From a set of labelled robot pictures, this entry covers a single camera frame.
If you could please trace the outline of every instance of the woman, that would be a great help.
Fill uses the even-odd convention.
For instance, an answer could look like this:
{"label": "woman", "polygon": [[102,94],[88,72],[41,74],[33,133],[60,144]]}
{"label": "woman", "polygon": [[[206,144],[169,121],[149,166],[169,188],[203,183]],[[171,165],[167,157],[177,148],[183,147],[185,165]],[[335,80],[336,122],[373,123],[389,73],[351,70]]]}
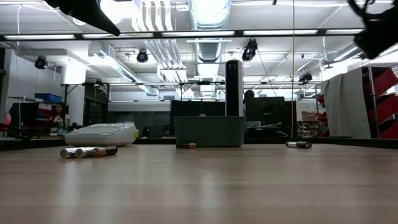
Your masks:
{"label": "woman", "polygon": [[[255,95],[252,90],[248,90],[244,93],[244,100],[243,100],[243,113],[246,116],[246,101],[254,99]],[[258,128],[261,127],[261,121],[247,121],[246,122],[246,130],[249,128]]]}
{"label": "woman", "polygon": [[65,135],[67,133],[67,128],[64,128],[65,123],[63,122],[63,118],[66,119],[66,125],[69,127],[71,125],[70,117],[65,114],[63,104],[57,103],[54,115],[50,118],[52,123],[51,133],[57,133],[58,135]]}

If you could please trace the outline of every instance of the table surface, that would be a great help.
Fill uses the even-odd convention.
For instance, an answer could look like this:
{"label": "table surface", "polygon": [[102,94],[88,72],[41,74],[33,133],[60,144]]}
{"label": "table surface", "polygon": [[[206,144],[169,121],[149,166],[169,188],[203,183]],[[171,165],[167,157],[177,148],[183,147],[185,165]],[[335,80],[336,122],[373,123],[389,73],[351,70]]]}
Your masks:
{"label": "table surface", "polygon": [[0,223],[398,223],[398,150],[61,149],[0,152]]}

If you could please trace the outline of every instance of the ceiling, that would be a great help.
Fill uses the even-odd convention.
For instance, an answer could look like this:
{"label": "ceiling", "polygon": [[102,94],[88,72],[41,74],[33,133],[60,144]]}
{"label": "ceiling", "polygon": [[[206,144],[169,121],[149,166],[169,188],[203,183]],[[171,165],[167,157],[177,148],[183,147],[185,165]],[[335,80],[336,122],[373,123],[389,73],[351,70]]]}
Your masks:
{"label": "ceiling", "polygon": [[[292,1],[278,0],[276,6],[271,5],[271,0],[251,1],[232,0],[231,15],[228,29],[318,29],[318,28],[359,28],[363,23],[348,6],[334,6],[345,1],[334,0],[296,0],[295,24],[293,25]],[[172,24],[175,30],[190,30],[189,12],[181,10],[187,6],[186,0],[172,0]],[[390,8],[390,4],[376,3],[369,7],[371,12],[382,12]],[[32,33],[62,33],[62,32],[101,32],[89,25],[78,26],[70,17],[61,12],[54,12],[47,6],[20,7],[0,4],[0,34],[16,34],[19,19],[20,34]],[[118,25],[122,32],[134,32],[131,19],[123,19]],[[223,46],[223,60],[229,60],[233,52],[234,58],[240,58],[242,48],[247,44],[248,38],[232,38],[230,43]],[[159,82],[157,78],[157,62],[149,55],[146,63],[138,63],[136,54],[139,49],[144,49],[143,40],[99,40],[99,41],[63,41],[61,42],[21,42],[20,48],[29,49],[67,49],[90,63],[87,77],[102,79],[119,78],[120,75],[111,67],[96,60],[92,53],[86,53],[89,45],[98,45],[102,48],[112,45],[117,51],[117,59],[135,72],[143,82]],[[263,37],[257,39],[261,58],[254,57],[252,64],[244,68],[245,81],[268,81],[266,72],[274,81],[289,81],[289,75],[319,53],[336,52],[352,43],[352,37]],[[177,39],[178,50],[187,67],[187,77],[196,75],[196,57],[192,44],[186,39]],[[314,80],[321,79],[319,67],[312,68]],[[223,66],[220,65],[219,75],[223,76]]]}

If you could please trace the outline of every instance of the battery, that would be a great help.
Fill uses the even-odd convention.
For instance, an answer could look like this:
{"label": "battery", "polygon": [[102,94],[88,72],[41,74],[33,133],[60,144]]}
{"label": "battery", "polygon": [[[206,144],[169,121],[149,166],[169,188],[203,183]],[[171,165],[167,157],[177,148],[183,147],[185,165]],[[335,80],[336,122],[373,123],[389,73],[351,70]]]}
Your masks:
{"label": "battery", "polygon": [[78,147],[74,147],[74,148],[62,149],[60,151],[60,157],[62,159],[76,158],[75,152],[76,152],[77,149],[79,149],[79,148]]}
{"label": "battery", "polygon": [[94,157],[101,157],[101,156],[112,156],[118,153],[118,148],[116,146],[111,147],[97,147],[93,149],[93,156]]}
{"label": "battery", "polygon": [[309,149],[312,147],[312,144],[310,142],[286,142],[286,146],[300,149]]}
{"label": "battery", "polygon": [[194,148],[197,147],[197,145],[196,145],[195,143],[189,143],[189,144],[180,144],[180,143],[177,143],[177,144],[175,145],[175,147],[176,147],[177,149],[194,149]]}
{"label": "battery", "polygon": [[93,149],[97,147],[81,147],[75,151],[76,158],[93,157]]}

